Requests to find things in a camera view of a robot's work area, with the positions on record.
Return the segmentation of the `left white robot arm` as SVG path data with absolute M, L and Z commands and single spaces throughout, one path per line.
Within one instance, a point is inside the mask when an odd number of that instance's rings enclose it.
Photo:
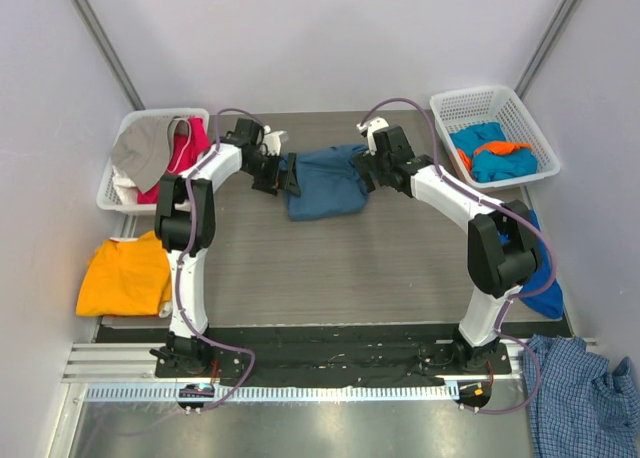
M 301 195 L 296 155 L 281 154 L 287 133 L 251 118 L 219 136 L 196 163 L 159 182 L 155 234 L 167 253 L 172 283 L 172 340 L 200 340 L 208 329 L 204 303 L 204 265 L 216 234 L 215 193 L 244 172 L 252 188 L 271 195 Z

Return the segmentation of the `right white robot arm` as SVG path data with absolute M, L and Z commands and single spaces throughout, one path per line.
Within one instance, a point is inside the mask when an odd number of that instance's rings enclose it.
M 354 163 L 368 191 L 389 187 L 432 206 L 467 237 L 467 270 L 474 284 L 466 314 L 454 334 L 451 358 L 472 373 L 498 339 L 497 320 L 506 300 L 519 292 L 541 264 L 530 212 L 515 200 L 503 203 L 463 184 L 427 155 L 414 153 L 404 130 L 374 118 L 357 126 L 368 149 Z

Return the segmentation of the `dark teal blue t-shirt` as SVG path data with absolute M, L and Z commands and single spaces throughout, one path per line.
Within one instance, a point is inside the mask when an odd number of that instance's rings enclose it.
M 361 212 L 369 192 L 354 164 L 366 145 L 346 144 L 299 153 L 295 175 L 300 195 L 286 192 L 285 204 L 291 221 L 314 221 Z

